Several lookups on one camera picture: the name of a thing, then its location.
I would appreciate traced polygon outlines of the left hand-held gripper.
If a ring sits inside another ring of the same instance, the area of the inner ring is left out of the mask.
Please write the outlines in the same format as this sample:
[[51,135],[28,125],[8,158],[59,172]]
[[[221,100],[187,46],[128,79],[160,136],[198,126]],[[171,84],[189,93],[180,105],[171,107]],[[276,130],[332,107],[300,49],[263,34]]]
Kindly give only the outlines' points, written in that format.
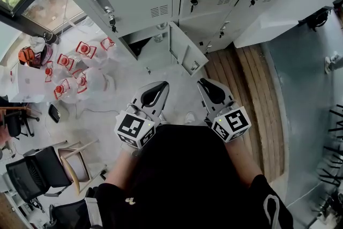
[[169,94],[167,81],[152,82],[139,88],[126,110],[116,116],[114,132],[131,146],[142,149],[155,135]]

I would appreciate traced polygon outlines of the grey locker door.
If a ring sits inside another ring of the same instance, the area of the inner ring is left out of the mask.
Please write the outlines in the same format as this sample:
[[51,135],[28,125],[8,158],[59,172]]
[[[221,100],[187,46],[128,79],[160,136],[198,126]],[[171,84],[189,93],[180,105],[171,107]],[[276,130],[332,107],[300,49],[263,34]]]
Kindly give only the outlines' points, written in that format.
[[173,21],[168,23],[168,49],[172,60],[189,76],[196,74],[208,62],[202,51]]

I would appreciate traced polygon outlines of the person's left forearm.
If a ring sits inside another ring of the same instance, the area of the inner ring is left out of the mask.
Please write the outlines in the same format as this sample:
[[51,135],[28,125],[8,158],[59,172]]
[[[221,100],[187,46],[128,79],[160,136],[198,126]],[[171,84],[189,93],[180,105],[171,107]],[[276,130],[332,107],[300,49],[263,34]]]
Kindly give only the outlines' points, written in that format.
[[138,156],[133,157],[121,149],[113,168],[105,179],[105,183],[116,186],[119,189],[126,190],[137,161]]

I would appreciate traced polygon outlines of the person's right forearm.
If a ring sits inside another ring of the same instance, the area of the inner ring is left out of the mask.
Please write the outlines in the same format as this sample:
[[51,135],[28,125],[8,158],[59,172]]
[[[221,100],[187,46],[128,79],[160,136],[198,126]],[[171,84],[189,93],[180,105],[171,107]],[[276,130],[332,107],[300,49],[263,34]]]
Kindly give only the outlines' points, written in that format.
[[249,188],[254,178],[262,175],[262,170],[245,147],[242,138],[226,143],[225,147],[242,184]]

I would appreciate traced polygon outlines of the white low cabinet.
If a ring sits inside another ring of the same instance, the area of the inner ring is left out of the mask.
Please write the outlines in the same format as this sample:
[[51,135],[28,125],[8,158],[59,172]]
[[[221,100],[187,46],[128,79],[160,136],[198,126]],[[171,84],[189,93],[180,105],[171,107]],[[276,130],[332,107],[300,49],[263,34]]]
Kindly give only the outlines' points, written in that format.
[[268,42],[296,26],[334,0],[277,0],[263,12],[235,41],[236,48]]

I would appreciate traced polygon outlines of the wooden plank platform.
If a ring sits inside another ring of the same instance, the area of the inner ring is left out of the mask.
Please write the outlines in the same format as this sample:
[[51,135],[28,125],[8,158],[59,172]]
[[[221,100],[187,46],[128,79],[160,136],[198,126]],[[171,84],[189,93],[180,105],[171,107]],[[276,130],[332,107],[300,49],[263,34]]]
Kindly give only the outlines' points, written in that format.
[[244,144],[268,182],[285,172],[285,144],[278,98],[260,45],[207,54],[205,71],[210,79],[227,85],[247,111],[251,128]]

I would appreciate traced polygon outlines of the light wrist band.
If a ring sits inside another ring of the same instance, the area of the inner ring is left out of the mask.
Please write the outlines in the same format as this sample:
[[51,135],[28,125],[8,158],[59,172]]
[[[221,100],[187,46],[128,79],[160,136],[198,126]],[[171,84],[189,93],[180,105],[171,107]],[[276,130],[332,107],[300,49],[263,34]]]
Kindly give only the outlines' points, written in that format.
[[133,157],[137,157],[140,155],[140,149],[138,149],[134,146],[131,146],[125,142],[122,142],[121,149],[126,151],[127,153],[129,153]]

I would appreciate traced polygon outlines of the wooden chair grey seat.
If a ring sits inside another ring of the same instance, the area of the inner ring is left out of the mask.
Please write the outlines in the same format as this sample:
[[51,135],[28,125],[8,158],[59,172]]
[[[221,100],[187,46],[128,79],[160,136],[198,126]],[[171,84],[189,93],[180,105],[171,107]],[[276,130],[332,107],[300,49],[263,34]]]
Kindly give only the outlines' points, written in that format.
[[70,144],[66,147],[57,149],[57,156],[61,161],[62,167],[71,180],[75,188],[76,195],[80,195],[88,186],[98,177],[105,180],[107,173],[107,165],[101,163],[88,164],[84,152],[88,152],[90,147],[93,148],[94,144],[98,143],[96,139],[85,145],[81,142]]

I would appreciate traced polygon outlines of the pink round container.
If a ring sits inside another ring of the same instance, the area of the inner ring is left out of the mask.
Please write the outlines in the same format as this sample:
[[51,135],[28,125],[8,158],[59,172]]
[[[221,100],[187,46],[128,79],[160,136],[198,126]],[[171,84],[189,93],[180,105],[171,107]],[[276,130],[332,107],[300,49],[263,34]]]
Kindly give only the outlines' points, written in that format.
[[53,54],[53,49],[51,46],[47,45],[44,47],[43,51],[35,53],[34,64],[36,68],[41,68],[47,64]]

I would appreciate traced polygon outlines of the white plastic bag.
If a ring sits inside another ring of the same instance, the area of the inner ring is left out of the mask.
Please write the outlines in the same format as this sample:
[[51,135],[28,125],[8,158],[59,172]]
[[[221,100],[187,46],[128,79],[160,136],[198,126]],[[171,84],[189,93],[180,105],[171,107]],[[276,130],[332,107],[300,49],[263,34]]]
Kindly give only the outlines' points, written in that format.
[[32,36],[29,38],[29,45],[32,49],[36,51],[43,51],[46,45],[45,39],[38,36]]

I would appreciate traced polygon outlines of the orange black bag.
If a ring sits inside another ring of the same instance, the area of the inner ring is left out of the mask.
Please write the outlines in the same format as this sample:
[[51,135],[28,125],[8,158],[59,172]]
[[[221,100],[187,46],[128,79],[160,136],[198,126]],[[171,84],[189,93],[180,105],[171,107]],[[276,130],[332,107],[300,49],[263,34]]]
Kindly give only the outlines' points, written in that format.
[[27,64],[29,67],[34,66],[35,54],[30,47],[22,48],[18,53],[19,63],[21,65]]

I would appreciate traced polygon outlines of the black mesh office chair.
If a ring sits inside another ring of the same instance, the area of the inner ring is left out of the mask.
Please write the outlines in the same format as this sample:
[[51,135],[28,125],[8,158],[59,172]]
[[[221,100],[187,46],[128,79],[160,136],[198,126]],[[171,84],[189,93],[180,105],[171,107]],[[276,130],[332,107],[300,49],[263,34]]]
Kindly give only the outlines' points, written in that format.
[[72,184],[52,146],[7,164],[6,171],[18,195],[26,203],[41,195],[58,196],[58,193],[48,193],[49,189]]

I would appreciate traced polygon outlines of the black metal railing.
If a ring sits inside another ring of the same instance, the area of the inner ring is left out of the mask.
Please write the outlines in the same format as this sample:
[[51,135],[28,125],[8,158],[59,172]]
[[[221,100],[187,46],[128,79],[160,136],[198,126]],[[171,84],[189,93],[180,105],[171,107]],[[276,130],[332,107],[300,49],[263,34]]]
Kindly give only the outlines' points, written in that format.
[[329,110],[337,121],[327,132],[330,140],[324,144],[324,164],[319,179],[337,188],[343,186],[343,104]]

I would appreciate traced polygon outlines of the black padded office chair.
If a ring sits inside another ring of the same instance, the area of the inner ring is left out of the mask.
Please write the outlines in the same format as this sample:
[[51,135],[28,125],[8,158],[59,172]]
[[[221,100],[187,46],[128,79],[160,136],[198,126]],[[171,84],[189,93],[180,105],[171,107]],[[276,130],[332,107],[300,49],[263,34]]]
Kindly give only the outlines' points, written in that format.
[[91,229],[85,200],[49,207],[47,229]]

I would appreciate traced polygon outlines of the cluttered white desk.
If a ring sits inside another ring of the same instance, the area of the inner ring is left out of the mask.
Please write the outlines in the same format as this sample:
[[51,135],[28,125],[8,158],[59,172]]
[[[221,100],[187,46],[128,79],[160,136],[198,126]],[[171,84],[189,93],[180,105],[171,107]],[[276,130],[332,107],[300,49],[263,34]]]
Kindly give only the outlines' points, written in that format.
[[0,194],[5,195],[10,203],[10,209],[17,214],[28,229],[43,229],[49,221],[49,216],[44,209],[41,210],[26,203],[14,189],[9,188],[5,183],[0,183]]

